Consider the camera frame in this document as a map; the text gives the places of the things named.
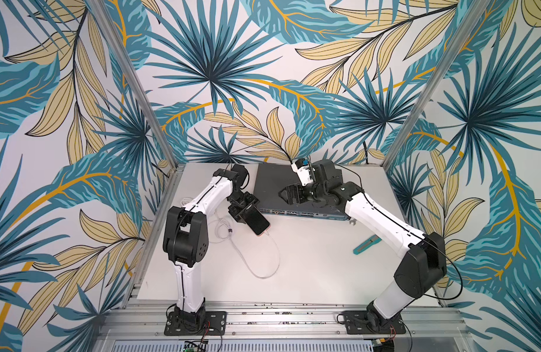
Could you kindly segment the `black phone pink case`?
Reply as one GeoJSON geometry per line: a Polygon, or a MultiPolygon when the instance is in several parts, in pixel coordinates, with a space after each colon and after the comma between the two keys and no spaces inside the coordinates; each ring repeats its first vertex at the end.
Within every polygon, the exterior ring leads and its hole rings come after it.
{"type": "Polygon", "coordinates": [[[261,236],[270,227],[270,222],[266,220],[256,206],[246,208],[242,218],[257,236],[261,236]]]}

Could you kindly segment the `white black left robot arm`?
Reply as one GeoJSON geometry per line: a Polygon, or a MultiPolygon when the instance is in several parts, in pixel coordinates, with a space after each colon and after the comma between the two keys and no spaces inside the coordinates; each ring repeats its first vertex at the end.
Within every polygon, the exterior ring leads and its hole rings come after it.
{"type": "Polygon", "coordinates": [[[197,197],[167,212],[163,251],[175,268],[181,289],[179,301],[168,314],[167,322],[181,333],[198,334],[208,324],[199,266],[209,249],[208,217],[227,201],[233,220],[248,225],[255,235],[260,236],[270,227],[257,209],[258,199],[243,190],[248,179],[249,172],[242,165],[216,170],[197,197]]]}

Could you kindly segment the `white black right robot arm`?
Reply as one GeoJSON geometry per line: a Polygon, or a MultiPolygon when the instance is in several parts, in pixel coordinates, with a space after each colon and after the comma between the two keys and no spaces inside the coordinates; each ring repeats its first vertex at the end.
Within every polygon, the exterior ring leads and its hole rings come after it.
{"type": "Polygon", "coordinates": [[[345,214],[372,230],[401,259],[390,285],[364,312],[365,324],[374,332],[391,326],[401,311],[423,297],[447,273],[444,239],[435,232],[427,234],[397,218],[357,184],[343,183],[321,191],[317,184],[290,185],[279,192],[290,205],[325,202],[343,208],[345,214]]]}

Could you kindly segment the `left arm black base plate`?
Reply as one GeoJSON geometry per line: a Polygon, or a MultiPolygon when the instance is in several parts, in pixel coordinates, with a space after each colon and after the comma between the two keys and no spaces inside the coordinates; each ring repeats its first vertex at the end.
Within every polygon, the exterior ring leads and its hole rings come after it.
{"type": "Polygon", "coordinates": [[[169,312],[163,334],[165,336],[221,337],[226,333],[227,312],[208,311],[193,315],[188,312],[169,312]]]}

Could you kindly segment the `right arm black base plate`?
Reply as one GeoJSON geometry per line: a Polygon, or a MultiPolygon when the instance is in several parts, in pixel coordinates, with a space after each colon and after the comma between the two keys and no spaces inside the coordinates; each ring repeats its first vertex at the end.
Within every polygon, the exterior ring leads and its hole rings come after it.
{"type": "Polygon", "coordinates": [[[341,313],[349,335],[400,335],[406,333],[401,314],[386,319],[375,312],[349,310],[341,313]]]}

